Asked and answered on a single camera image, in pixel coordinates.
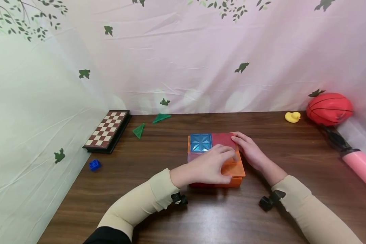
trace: brown tabletop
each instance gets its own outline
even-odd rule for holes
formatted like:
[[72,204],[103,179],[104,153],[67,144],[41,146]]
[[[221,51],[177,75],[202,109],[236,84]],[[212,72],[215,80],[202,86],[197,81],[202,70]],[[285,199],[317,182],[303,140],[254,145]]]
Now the brown tabletop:
[[[133,116],[114,152],[92,154],[102,167],[85,164],[39,244],[81,244],[117,199],[165,168],[187,160],[190,133],[241,131],[270,159],[304,183],[366,244],[366,185],[340,161],[317,127],[303,114],[296,124],[283,112]],[[145,124],[139,140],[132,129]],[[244,162],[239,189],[184,188],[187,206],[170,206],[135,228],[133,243],[307,243],[288,213],[265,213],[258,201],[269,187]]]

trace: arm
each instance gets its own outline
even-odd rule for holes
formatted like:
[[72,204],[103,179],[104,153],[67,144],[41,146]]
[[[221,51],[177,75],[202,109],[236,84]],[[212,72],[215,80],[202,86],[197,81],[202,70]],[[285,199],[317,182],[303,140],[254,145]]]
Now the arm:
[[232,140],[240,146],[248,162],[262,173],[272,191],[281,190],[286,193],[280,202],[311,244],[362,243],[304,184],[268,159],[251,138],[242,133],[234,133]]
[[228,184],[231,176],[221,175],[221,166],[234,155],[231,147],[217,144],[188,164],[154,175],[117,200],[85,244],[130,243],[134,227],[150,214],[166,209],[172,203],[171,195],[178,193],[179,188],[195,182]]

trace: rubber duck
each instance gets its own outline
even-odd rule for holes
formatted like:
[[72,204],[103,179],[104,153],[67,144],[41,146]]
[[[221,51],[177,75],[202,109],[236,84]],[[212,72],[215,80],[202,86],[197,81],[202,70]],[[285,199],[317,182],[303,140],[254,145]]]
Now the rubber duck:
[[290,123],[297,123],[301,118],[301,114],[297,111],[293,112],[293,113],[290,113],[290,112],[287,112],[285,114],[285,119],[290,122]]

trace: hand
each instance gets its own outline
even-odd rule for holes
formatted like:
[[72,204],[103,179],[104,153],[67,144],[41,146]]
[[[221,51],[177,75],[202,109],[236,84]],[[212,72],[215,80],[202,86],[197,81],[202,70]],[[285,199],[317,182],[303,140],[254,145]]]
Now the hand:
[[217,144],[209,151],[188,164],[183,164],[170,171],[172,183],[181,188],[191,183],[229,184],[232,176],[221,174],[224,162],[236,153],[232,147]]
[[254,169],[262,171],[265,164],[271,160],[260,150],[256,143],[248,136],[240,132],[234,132],[232,141],[239,145],[240,151],[244,154],[249,164]]

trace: fabric wall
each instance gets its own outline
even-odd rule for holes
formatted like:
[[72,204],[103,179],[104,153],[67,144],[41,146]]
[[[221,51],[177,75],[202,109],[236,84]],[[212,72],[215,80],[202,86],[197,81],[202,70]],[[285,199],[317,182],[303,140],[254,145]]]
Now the fabric wall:
[[[23,12],[11,11],[5,1],[0,6],[14,20],[23,19]],[[95,79],[91,84],[79,78],[78,62],[60,48],[49,22],[29,24],[26,16],[20,26],[4,16],[9,13],[3,8],[1,14],[11,24],[0,20],[0,244],[33,244],[88,159],[81,147],[108,105],[96,99]],[[36,15],[32,7],[27,10]],[[57,18],[64,25],[66,17]],[[45,24],[46,40],[25,24],[33,29]],[[16,34],[8,34],[11,28]],[[86,52],[82,57],[86,65]]]
[[0,244],[36,243],[108,108],[302,110],[319,88],[366,151],[366,1],[0,0]]
[[65,2],[104,89],[133,114],[304,110],[320,88],[352,100],[340,131],[366,151],[366,1]]

